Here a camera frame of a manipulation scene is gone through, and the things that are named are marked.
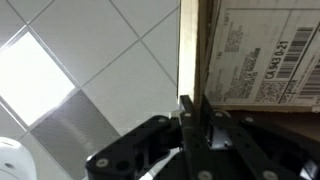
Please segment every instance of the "barcode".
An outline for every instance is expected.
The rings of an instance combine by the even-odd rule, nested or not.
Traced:
[[[289,78],[296,66],[303,49],[312,34],[312,27],[300,27],[293,37],[293,41],[288,49],[287,55],[283,59],[283,63],[277,74],[277,78]]]
[[[316,95],[320,95],[320,59],[300,91],[298,99],[313,99]]]

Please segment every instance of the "screw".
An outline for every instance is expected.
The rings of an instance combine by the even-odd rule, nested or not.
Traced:
[[[165,119],[165,118],[160,118],[159,119],[159,122],[161,122],[161,123],[164,123],[164,122],[166,122],[167,120]]]
[[[5,163],[4,165],[6,165],[7,168],[15,169],[14,165],[12,165],[12,164],[10,164],[10,163]]]
[[[216,116],[217,116],[217,117],[222,117],[223,114],[222,114],[221,112],[216,112]]]
[[[253,122],[254,120],[253,120],[252,117],[246,117],[246,121],[247,121],[247,122]]]
[[[96,166],[99,167],[99,168],[103,168],[103,167],[108,166],[108,164],[109,164],[108,159],[103,158],[103,159],[99,159],[99,160],[97,161]]]
[[[198,174],[199,180],[212,180],[212,175],[209,171],[201,171]]]
[[[263,171],[262,175],[265,180],[278,180],[278,175],[273,171]]]

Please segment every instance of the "drop ceiling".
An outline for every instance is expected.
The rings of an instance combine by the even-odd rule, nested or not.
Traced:
[[[72,84],[59,103],[32,116],[31,123],[19,113],[17,102],[0,92],[0,136],[29,149],[39,180],[85,179],[83,162],[89,154],[149,117],[178,109],[178,27],[178,0],[0,0],[0,55],[26,35],[32,37]],[[39,60],[37,54],[23,62]],[[12,80],[19,72],[34,72],[16,66],[25,67],[11,67],[2,75],[0,89],[8,90],[12,82],[30,99],[20,83],[32,88],[38,77],[45,87],[53,84],[46,79],[52,73],[43,72],[39,63],[42,71],[30,82]],[[47,104],[51,96],[41,102]],[[38,109],[30,106],[29,111]]]

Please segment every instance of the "cardboard box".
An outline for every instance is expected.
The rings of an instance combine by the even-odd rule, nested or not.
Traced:
[[[205,94],[224,109],[320,110],[320,3],[222,0]]]
[[[178,97],[320,141],[319,22],[317,0],[181,0]]]

